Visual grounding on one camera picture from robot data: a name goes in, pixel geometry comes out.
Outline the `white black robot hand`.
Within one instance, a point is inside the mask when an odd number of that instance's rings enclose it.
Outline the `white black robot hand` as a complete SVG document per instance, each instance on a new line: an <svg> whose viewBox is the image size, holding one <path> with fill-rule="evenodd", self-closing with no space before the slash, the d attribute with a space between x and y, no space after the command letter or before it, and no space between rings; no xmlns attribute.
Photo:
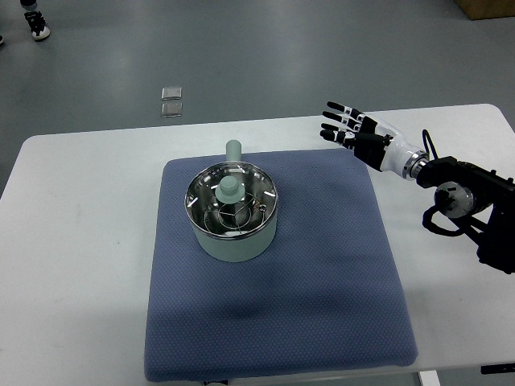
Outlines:
<svg viewBox="0 0 515 386"><path fill-rule="evenodd" d="M319 135L352 151L374 170L391 171L410 180L429 162L428 153L411 145L392 125L333 101L329 101L327 107L329 110L324 111L323 116L331 122L321 125Z"/></svg>

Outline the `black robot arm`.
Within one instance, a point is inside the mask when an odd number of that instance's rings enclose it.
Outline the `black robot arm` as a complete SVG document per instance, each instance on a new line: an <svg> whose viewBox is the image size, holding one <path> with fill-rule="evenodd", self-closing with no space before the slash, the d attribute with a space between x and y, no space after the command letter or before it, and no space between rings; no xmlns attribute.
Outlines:
<svg viewBox="0 0 515 386"><path fill-rule="evenodd" d="M465 235L477 244L479 262L503 273L514 272L514 181L453 157L416 168L416 183L433 187L434 205L422 226L447 237Z"/></svg>

